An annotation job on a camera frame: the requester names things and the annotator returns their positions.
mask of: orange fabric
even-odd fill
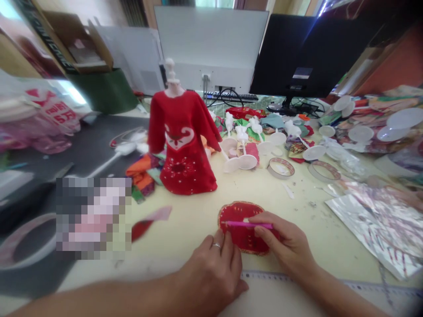
[[[126,170],[126,176],[132,178],[134,185],[141,191],[151,183],[154,183],[152,177],[147,173],[151,168],[151,158],[144,155],[142,159],[136,161]]]
[[[204,148],[208,148],[210,150],[210,153],[216,152],[216,150],[210,146],[207,145],[207,139],[204,136],[201,136],[201,142],[203,142]]]
[[[300,117],[300,119],[302,119],[302,120],[304,120],[304,121],[310,121],[310,118],[309,118],[309,117],[307,117],[307,116],[306,116],[306,115],[304,115],[304,114],[299,114],[298,116]]]

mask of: keyboard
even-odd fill
[[[216,98],[219,96],[219,92],[207,92],[207,99],[209,100],[216,100]],[[252,95],[252,94],[242,94],[239,95],[240,98],[242,99],[242,102],[249,102],[249,103],[253,103],[259,100],[259,98],[256,95]],[[235,95],[234,93],[229,93],[229,92],[224,92],[222,94],[222,99],[225,101],[234,101],[237,102],[239,101],[237,95]]]

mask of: pink pen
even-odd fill
[[[226,224],[226,225],[230,225],[230,226],[234,226],[234,227],[255,227],[255,226],[262,226],[265,227],[269,230],[273,229],[273,225],[272,224],[255,224],[255,223],[251,223],[251,222],[242,222],[242,221],[222,221],[222,223]]]

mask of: hand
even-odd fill
[[[279,232],[278,239],[270,230],[262,226],[254,228],[256,235],[266,242],[280,266],[292,279],[298,281],[318,272],[319,266],[310,251],[307,237],[295,224],[267,211],[249,218],[249,222],[271,223],[273,229]]]
[[[220,250],[212,244],[222,246]],[[188,262],[173,276],[173,316],[217,316],[248,285],[240,279],[241,251],[229,232],[207,236]]]

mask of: ring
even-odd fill
[[[212,247],[218,247],[222,251],[222,247],[218,243],[214,243],[211,245]]]

